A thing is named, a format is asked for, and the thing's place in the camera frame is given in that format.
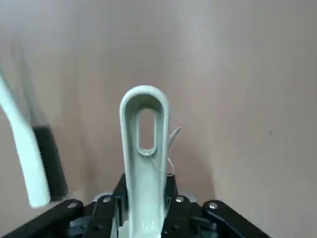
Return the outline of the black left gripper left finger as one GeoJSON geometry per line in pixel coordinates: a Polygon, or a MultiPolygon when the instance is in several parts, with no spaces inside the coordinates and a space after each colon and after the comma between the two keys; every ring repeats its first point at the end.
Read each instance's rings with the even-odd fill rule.
{"type": "Polygon", "coordinates": [[[111,194],[88,205],[66,200],[6,234],[6,238],[117,238],[128,210],[123,174],[111,194]]]}

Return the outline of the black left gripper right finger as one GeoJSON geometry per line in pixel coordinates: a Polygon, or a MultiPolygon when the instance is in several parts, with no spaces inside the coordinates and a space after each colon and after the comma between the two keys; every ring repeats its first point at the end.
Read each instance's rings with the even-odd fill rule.
{"type": "Polygon", "coordinates": [[[226,203],[207,200],[202,206],[178,193],[176,177],[168,175],[166,187],[167,214],[162,238],[268,238],[226,203]]]}

